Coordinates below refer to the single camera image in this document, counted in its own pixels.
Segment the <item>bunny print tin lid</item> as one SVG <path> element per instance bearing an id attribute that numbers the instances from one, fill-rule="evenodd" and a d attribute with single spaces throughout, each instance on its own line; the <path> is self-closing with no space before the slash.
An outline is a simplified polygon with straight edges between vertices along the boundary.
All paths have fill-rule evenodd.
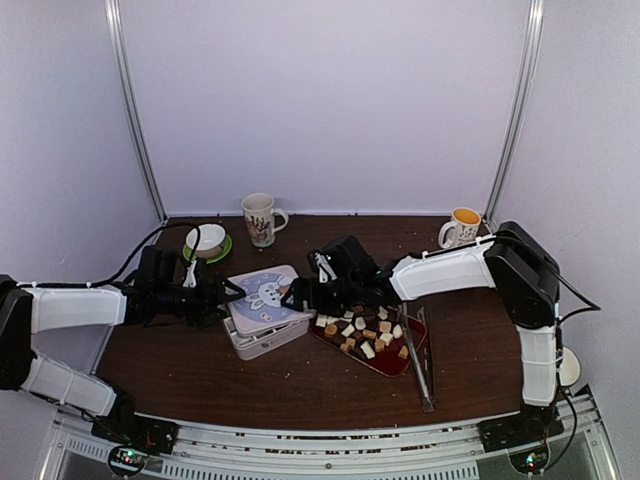
<path id="1" fill-rule="evenodd" d="M 282 297 L 297 277 L 298 274 L 291 265 L 279 265 L 230 277 L 229 280 L 246 293 L 243 299 L 228 305 L 238 334 L 242 337 L 255 336 L 312 318 L 314 311 L 298 312 L 281 305 Z"/>

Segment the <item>white divided tin box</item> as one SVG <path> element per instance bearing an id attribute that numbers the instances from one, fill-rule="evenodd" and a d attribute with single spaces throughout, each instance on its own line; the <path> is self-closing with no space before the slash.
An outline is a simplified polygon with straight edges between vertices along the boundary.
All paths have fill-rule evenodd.
<path id="1" fill-rule="evenodd" d="M 243 361 L 250 361 L 304 336 L 309 329 L 309 321 L 278 326 L 250 336 L 240 335 L 231 317 L 223 320 L 223 327 L 237 356 Z"/>

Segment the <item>red chocolate tray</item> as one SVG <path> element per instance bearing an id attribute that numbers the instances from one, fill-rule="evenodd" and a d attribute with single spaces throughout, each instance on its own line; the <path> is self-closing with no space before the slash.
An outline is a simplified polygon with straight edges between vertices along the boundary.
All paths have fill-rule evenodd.
<path id="1" fill-rule="evenodd" d="M 416 349 L 427 347 L 425 320 L 401 319 L 397 307 L 356 305 L 342 316 L 316 315 L 310 334 L 343 355 L 387 377 L 402 375 L 412 363 L 409 340 Z"/>

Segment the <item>metal serving tongs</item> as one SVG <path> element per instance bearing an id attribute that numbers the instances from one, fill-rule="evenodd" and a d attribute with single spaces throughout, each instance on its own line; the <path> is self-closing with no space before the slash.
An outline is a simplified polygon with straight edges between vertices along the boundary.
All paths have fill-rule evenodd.
<path id="1" fill-rule="evenodd" d="M 408 313 L 407 303 L 401 303 L 398 306 L 398 318 L 416 376 L 422 411 L 425 414 L 432 413 L 435 411 L 435 379 L 430 340 L 430 310 L 420 307 L 416 312 L 416 320 L 425 332 L 424 339 L 420 344 L 413 340 L 413 334 L 410 330 L 411 316 Z"/>

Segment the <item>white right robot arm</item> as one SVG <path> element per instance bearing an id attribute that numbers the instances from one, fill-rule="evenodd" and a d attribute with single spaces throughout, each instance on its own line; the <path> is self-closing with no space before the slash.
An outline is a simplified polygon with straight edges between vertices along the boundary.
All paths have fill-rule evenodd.
<path id="1" fill-rule="evenodd" d="M 314 277 L 292 281 L 281 299 L 294 311 L 338 317 L 357 306 L 399 306 L 433 294 L 495 290 L 521 343 L 522 404 L 512 430 L 530 442 L 554 419 L 562 364 L 557 262 L 517 223 L 438 251 L 378 265 L 359 240 L 332 240 L 308 255 Z"/>

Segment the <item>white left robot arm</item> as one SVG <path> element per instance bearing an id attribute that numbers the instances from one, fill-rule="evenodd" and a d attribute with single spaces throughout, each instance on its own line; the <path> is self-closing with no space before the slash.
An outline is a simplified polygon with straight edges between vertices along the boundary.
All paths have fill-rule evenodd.
<path id="1" fill-rule="evenodd" d="M 96 283 L 25 283 L 1 278 L 1 387 L 70 405 L 99 422 L 123 444 L 144 433 L 133 398 L 125 391 L 39 353 L 35 335 L 86 326 L 148 325 L 169 315 L 204 329 L 225 318 L 225 306 L 244 290 L 219 274 L 207 279 L 206 263 L 192 259 L 181 282 L 174 279 L 178 254 L 143 248 L 138 267 L 120 280 Z"/>

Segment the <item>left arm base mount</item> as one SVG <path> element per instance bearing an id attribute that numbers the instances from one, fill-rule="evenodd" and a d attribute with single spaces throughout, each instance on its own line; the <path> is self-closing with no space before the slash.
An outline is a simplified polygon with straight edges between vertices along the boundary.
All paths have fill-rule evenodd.
<path id="1" fill-rule="evenodd" d="M 173 452 L 179 425 L 175 422 L 135 415 L 127 424 L 106 417 L 91 421 L 94 437 L 114 443 L 107 454 L 107 466 L 120 478 L 140 474 L 155 457 Z"/>

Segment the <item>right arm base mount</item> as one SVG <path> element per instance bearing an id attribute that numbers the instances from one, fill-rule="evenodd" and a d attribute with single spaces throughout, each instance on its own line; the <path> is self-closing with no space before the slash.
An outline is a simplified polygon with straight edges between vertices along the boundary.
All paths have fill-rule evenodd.
<path id="1" fill-rule="evenodd" d="M 564 432 L 559 420 L 545 423 L 516 414 L 479 423 L 478 431 L 486 453 L 505 450 L 511 466 L 521 474 L 541 473 L 551 462 L 549 439 Z"/>

